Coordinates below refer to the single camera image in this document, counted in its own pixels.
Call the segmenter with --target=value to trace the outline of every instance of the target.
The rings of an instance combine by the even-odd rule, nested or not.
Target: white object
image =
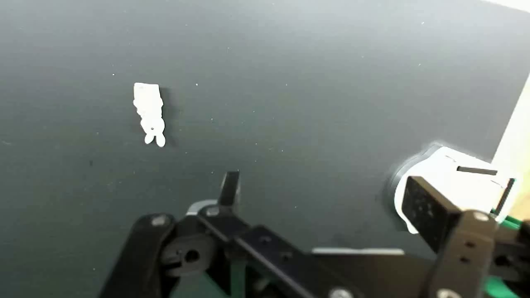
[[[141,125],[146,132],[145,142],[151,143],[156,138],[160,147],[166,145],[165,119],[163,119],[163,95],[160,84],[135,82],[136,112],[141,115]]]
[[[406,182],[411,175],[426,178],[461,210],[483,210],[491,213],[499,206],[501,198],[506,195],[503,208],[494,215],[498,221],[503,221],[509,215],[519,186],[519,178],[514,173],[451,147],[440,147],[400,175],[395,191],[395,206],[411,233],[418,233],[418,230],[403,211]]]

